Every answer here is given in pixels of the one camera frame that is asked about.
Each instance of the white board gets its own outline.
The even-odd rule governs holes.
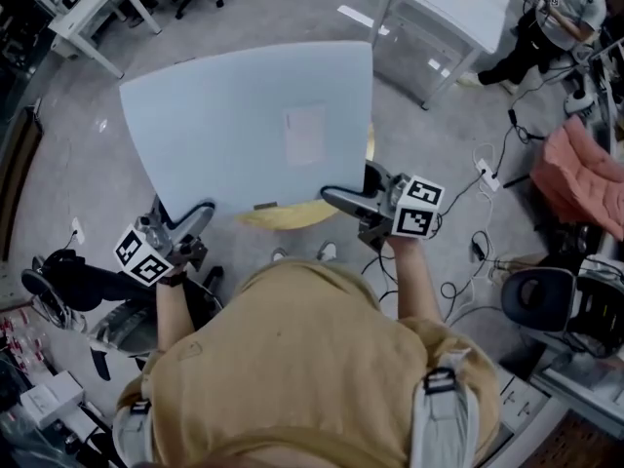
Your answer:
[[[138,156],[173,220],[361,191],[371,120],[365,42],[315,42],[198,58],[120,87]]]

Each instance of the pink cushion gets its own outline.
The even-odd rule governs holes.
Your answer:
[[[530,177],[560,221],[596,223],[624,240],[624,168],[587,134],[578,116],[544,142]]]

